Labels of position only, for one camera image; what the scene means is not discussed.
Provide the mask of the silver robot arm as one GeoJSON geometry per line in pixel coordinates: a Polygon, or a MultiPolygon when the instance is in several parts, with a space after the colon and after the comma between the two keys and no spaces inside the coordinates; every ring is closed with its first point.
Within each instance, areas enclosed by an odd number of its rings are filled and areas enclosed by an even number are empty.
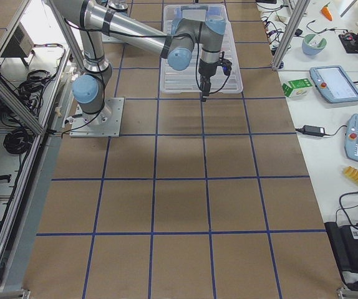
{"type": "Polygon", "coordinates": [[[87,123],[102,123],[111,114],[105,106],[105,88],[112,76],[112,65],[105,57],[102,35],[157,53],[177,71],[189,66],[194,47],[201,45],[197,76],[202,100],[206,100],[211,93],[210,78],[216,74],[218,67],[226,76],[231,73],[231,64],[221,53],[226,29],[226,21],[221,16],[212,15],[204,21],[177,19],[172,22],[171,33],[165,34],[96,1],[53,3],[64,21],[80,30],[85,73],[75,80],[72,92],[87,123]]]}

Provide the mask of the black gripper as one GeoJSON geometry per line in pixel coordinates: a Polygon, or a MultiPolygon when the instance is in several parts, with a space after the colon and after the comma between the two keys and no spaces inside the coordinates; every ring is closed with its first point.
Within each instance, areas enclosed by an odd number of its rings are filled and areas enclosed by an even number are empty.
{"type": "Polygon", "coordinates": [[[219,64],[220,52],[210,52],[202,49],[201,56],[198,58],[198,73],[200,74],[200,100],[206,102],[206,97],[210,95],[210,78],[216,74],[219,64]]]}

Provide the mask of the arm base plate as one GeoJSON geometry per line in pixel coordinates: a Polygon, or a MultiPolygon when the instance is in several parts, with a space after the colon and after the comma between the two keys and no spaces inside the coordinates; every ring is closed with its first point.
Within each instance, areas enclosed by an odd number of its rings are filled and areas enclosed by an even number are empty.
{"type": "Polygon", "coordinates": [[[123,97],[106,99],[104,109],[89,124],[93,117],[83,114],[80,105],[77,104],[75,112],[81,116],[73,119],[69,135],[73,138],[119,137],[124,102],[123,97]]]}

